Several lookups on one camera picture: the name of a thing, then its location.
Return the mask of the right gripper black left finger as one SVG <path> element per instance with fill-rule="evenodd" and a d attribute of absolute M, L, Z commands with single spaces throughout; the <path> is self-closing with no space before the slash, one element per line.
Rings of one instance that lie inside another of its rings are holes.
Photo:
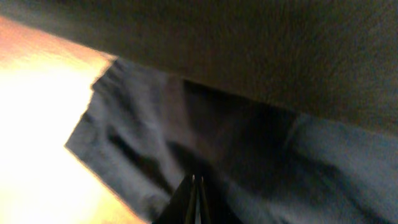
<path fill-rule="evenodd" d="M 152 224 L 194 224 L 196 202 L 197 186 L 195 176 L 188 175 L 181 181 L 169 204 Z"/>

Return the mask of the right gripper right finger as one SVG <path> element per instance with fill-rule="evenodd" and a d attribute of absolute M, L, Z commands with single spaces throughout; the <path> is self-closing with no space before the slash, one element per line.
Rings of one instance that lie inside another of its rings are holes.
<path fill-rule="evenodd" d="M 198 191 L 202 224 L 242 224 L 211 180 L 202 177 Z"/>

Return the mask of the black t-shirt white lettering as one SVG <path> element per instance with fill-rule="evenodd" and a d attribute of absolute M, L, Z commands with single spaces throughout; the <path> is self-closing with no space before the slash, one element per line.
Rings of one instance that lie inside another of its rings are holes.
<path fill-rule="evenodd" d="M 188 80 L 397 134 L 397 2 L 26 1 L 1 15 Z"/>

